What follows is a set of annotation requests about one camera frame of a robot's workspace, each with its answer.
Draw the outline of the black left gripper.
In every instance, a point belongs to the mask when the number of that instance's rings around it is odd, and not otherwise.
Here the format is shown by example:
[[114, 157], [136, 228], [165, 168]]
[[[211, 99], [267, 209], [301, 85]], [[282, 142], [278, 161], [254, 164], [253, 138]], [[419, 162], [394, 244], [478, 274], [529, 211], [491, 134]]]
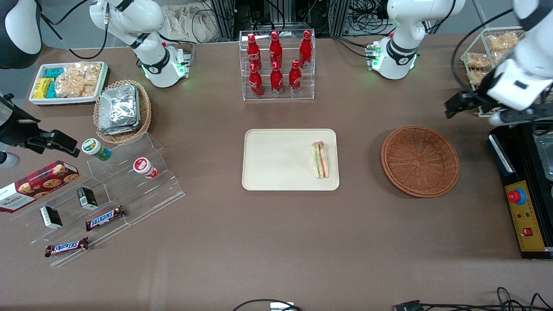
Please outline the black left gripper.
[[486, 94], [486, 91], [480, 89], [474, 92], [459, 91], [456, 95], [450, 97], [445, 102], [445, 116], [447, 119], [453, 118], [456, 114], [463, 112], [467, 106], [468, 100], [472, 105], [482, 108], [482, 110], [494, 109], [494, 99]]

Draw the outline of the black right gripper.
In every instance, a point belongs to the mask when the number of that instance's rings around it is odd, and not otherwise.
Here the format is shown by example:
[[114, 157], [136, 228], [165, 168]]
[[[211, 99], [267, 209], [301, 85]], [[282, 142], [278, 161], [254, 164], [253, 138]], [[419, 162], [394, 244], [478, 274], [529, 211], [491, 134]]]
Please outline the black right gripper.
[[13, 104], [12, 98], [12, 95], [1, 96], [0, 140], [3, 144], [31, 150], [59, 150], [71, 157], [79, 156], [77, 140], [59, 130], [41, 130], [38, 126], [41, 120]]

